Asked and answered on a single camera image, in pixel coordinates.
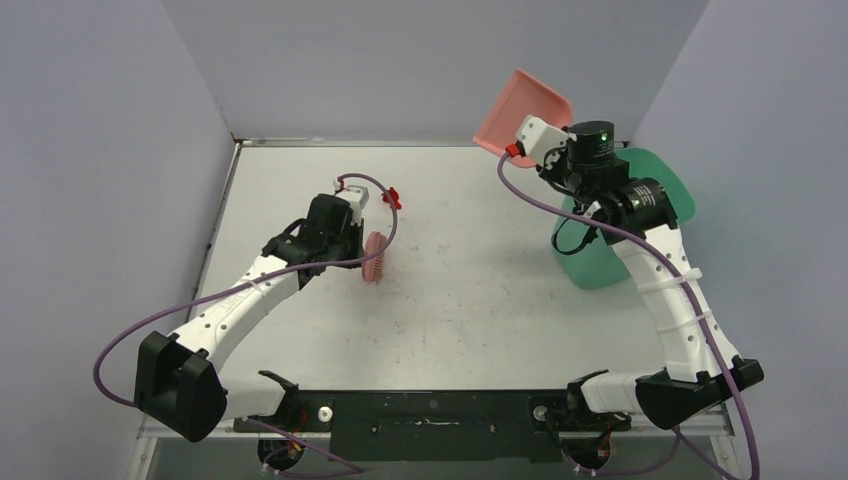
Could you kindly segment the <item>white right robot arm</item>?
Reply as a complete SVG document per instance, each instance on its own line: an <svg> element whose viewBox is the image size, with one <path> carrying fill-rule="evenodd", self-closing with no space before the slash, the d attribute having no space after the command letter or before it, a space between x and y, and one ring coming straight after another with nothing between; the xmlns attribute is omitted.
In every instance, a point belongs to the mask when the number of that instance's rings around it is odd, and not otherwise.
<svg viewBox="0 0 848 480"><path fill-rule="evenodd" d="M575 214L607 224L604 242L635 282L664 353L656 373L601 371L570 383L575 409L640 413L669 430L762 382L759 361L740 356L709 310L667 189L631 174L615 152L613 124L530 118L518 137L539 176L573 199Z"/></svg>

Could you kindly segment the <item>pink hand brush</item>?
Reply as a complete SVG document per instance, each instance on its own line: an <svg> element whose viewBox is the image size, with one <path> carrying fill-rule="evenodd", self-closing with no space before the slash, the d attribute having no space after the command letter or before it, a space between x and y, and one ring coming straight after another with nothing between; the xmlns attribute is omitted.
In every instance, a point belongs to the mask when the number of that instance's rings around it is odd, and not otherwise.
<svg viewBox="0 0 848 480"><path fill-rule="evenodd" d="M387 237L378 231L372 231L365 244L363 253L367 260L362 263L361 275L366 283L376 283L383 277L384 248Z"/></svg>

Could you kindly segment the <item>pink plastic dustpan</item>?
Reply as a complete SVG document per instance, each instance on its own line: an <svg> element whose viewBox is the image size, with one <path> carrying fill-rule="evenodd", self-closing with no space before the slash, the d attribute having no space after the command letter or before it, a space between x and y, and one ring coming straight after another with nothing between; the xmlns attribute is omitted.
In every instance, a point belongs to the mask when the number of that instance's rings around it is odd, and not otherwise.
<svg viewBox="0 0 848 480"><path fill-rule="evenodd" d="M540 117L562 129L574 120L571 102L565 96L525 70L517 69L474 134L473 142L502 156L506 154L506 147L515 142L515 134L528 115Z"/></svg>

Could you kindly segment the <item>red paper scrap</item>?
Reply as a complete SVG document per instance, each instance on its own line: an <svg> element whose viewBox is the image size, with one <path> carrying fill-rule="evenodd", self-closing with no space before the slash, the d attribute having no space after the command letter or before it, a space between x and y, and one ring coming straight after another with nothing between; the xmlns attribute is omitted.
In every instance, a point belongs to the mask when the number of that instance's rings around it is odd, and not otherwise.
<svg viewBox="0 0 848 480"><path fill-rule="evenodd" d="M387 191L383 192L381 194L381 200L383 203L387 204L391 208L394 208L395 210L402 209L402 204L400 203L400 195L394 187L389 187Z"/></svg>

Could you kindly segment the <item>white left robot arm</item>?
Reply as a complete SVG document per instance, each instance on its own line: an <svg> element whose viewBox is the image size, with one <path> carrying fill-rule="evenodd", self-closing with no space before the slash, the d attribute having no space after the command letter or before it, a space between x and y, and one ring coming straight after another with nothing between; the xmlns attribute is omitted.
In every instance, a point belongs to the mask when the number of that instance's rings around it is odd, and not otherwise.
<svg viewBox="0 0 848 480"><path fill-rule="evenodd" d="M222 421L276 413L293 383L269 370L230 379L221 371L247 335L326 263L360 266L368 197L363 186L317 195L305 217L262 248L235 292L169 335L150 333L139 347L135 406L191 442Z"/></svg>

